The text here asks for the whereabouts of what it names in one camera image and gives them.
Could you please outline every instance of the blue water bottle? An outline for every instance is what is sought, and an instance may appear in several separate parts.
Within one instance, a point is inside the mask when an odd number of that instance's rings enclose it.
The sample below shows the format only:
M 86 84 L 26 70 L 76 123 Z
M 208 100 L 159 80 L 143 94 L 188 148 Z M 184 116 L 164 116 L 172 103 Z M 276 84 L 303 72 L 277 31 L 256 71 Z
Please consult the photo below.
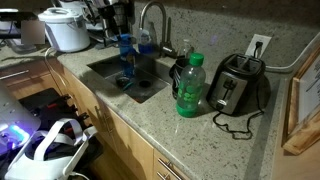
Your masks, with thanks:
M 134 77 L 134 63 L 136 50 L 132 47 L 131 37 L 129 34 L 122 34 L 119 43 L 120 48 L 120 64 L 123 76 L 128 78 Z

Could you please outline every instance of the green bottle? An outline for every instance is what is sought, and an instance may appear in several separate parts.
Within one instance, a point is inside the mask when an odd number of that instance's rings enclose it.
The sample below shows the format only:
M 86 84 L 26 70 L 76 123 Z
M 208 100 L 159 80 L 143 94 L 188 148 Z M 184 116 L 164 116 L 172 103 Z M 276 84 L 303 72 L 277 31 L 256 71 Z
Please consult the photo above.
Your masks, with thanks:
M 189 65 L 181 72 L 176 108 L 183 117 L 193 117 L 197 113 L 206 73 L 201 67 L 204 56 L 200 53 L 190 55 Z

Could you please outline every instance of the wooden frame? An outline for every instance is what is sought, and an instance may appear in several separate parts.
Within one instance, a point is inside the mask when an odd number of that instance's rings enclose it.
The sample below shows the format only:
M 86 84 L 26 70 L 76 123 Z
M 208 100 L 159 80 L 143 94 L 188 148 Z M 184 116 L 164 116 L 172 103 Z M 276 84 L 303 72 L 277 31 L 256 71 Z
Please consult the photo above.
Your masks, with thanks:
M 290 82 L 282 144 L 294 155 L 301 154 L 320 139 L 319 79 L 320 46 L 310 54 Z

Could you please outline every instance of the wall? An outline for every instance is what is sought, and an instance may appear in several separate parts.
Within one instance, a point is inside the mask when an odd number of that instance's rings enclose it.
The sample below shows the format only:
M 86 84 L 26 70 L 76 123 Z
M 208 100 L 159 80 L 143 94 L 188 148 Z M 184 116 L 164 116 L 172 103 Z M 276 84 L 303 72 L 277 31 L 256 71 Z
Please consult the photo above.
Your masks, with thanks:
M 137 34 L 140 12 L 148 1 L 137 0 Z M 171 41 L 175 48 L 189 38 L 196 51 L 205 55 L 207 71 L 232 53 L 245 53 L 253 35 L 271 36 L 262 59 L 269 66 L 291 64 L 320 30 L 320 1 L 294 0 L 162 0 L 172 18 Z M 160 11 L 149 10 L 161 38 Z M 278 75 L 268 74 L 269 79 Z M 212 80 L 209 74 L 207 82 Z

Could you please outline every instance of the granite countertop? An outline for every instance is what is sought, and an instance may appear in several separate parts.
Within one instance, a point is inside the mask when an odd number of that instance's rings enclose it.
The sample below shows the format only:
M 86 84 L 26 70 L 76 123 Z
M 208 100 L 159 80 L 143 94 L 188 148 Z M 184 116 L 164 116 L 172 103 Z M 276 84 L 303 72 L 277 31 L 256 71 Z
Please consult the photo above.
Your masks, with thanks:
M 77 53 L 53 52 L 50 56 L 56 56 L 80 81 L 191 179 L 271 178 L 277 113 L 281 109 L 283 91 L 272 92 L 265 114 L 251 121 L 253 137 L 249 140 L 234 140 L 230 134 L 213 124 L 212 118 L 217 112 L 206 107 L 205 103 L 202 103 L 197 117 L 183 118 L 176 112 L 171 86 L 167 86 L 146 102 L 138 104 L 87 66 L 117 55 L 118 52 L 117 48 L 96 50 L 89 47 Z M 13 55 L 11 49 L 4 47 L 0 51 L 0 68 L 38 59 L 44 53 L 45 49 L 25 56 Z M 169 67 L 174 63 L 170 58 L 157 61 Z M 207 71 L 207 77 L 213 77 L 213 73 Z M 246 119 L 253 113 L 239 117 L 221 115 L 217 121 L 228 123 L 230 129 L 246 130 Z

